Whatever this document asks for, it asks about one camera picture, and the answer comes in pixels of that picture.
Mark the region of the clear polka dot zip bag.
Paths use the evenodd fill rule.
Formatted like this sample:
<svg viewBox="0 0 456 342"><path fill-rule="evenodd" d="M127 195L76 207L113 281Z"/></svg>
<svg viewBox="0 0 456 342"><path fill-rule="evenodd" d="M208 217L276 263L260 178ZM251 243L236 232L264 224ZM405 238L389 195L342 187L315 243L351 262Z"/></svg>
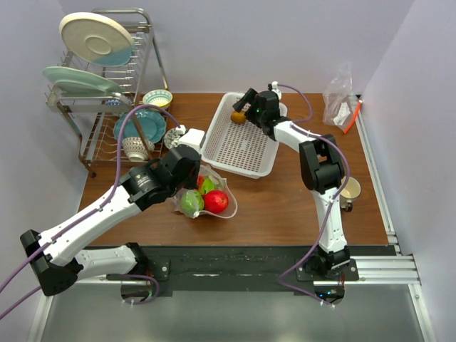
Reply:
<svg viewBox="0 0 456 342"><path fill-rule="evenodd" d="M210 215L231 219L238 211L237 200L227 185L227 179L216 173L209 165L203 165L197 176L194 190L181 189L170 199L173 212L190 219Z"/></svg>

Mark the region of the white perforated plastic basket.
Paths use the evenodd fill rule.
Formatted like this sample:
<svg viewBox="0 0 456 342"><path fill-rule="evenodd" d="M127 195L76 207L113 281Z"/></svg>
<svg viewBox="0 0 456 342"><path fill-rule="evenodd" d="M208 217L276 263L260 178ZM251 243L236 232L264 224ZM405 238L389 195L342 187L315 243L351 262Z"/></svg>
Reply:
<svg viewBox="0 0 456 342"><path fill-rule="evenodd" d="M232 122L233 105L242 93L225 93L206 132L202 160L213 168L259 179L272 171L278 142L249 121Z"/></svg>

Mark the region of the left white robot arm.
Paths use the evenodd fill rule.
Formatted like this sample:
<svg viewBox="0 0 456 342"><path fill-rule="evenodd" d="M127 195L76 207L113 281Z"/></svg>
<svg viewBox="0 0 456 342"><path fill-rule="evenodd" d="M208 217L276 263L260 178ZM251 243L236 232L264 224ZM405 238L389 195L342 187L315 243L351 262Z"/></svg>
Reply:
<svg viewBox="0 0 456 342"><path fill-rule="evenodd" d="M163 158L131 168L102 197L65 222L44 232L23 233L20 240L43 294L54 296L78 280L104 274L143 278L150 262L138 244L86 247L110 228L179 190L196 188L200 164L196 148L178 145Z"/></svg>

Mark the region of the green leafy toy fruit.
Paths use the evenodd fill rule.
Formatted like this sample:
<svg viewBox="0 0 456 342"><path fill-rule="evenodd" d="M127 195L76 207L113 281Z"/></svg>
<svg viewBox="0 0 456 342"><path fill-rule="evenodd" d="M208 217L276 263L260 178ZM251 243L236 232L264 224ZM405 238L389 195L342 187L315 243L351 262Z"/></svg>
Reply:
<svg viewBox="0 0 456 342"><path fill-rule="evenodd" d="M201 187L198 187L199 193L202 196L205 196L208 192L211 192L212 190L216 190L217 186L216 184L208 177L204 178L204 183L202 184Z"/></svg>

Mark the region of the green custard apple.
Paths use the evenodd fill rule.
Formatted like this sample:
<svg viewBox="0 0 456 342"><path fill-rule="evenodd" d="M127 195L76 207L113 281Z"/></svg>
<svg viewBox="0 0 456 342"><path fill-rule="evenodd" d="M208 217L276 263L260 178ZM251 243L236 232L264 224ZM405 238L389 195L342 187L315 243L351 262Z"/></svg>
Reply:
<svg viewBox="0 0 456 342"><path fill-rule="evenodd" d="M180 209L188 217L197 217L204 209L204 200L198 190L186 190L180 199Z"/></svg>

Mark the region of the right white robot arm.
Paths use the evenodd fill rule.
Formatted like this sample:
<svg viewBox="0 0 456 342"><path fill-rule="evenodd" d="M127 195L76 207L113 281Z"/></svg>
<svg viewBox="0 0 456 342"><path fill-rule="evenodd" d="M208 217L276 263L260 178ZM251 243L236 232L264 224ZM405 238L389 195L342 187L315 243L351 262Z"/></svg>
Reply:
<svg viewBox="0 0 456 342"><path fill-rule="evenodd" d="M340 193L348 182L349 166L332 135L319 135L300 128L280 114L279 96L269 89L250 88L234 105L240 112L245 106L246 118L272 140L299 154L301 179L311 191L316 204L319 233L318 245L298 262L306 271L324 279L335 279L350 262L350 252L343 231Z"/></svg>

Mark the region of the brown orange fruit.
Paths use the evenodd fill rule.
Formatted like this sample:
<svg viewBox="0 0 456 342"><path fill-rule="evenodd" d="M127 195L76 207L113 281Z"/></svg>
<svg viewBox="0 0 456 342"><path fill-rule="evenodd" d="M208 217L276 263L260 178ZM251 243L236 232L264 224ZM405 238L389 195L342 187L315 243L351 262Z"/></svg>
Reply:
<svg viewBox="0 0 456 342"><path fill-rule="evenodd" d="M233 123L236 123L236 124L244 124L247 121L244 111L240 111L240 112L233 111L230 116L230 119Z"/></svg>

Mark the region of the red apple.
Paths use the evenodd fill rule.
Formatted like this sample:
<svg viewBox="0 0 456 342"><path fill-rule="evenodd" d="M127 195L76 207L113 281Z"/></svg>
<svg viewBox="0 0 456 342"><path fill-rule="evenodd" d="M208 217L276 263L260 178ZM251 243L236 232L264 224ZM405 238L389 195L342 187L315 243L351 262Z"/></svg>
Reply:
<svg viewBox="0 0 456 342"><path fill-rule="evenodd" d="M227 194L221 190L212 190L204 198L204 209L213 214L223 212L229 205Z"/></svg>

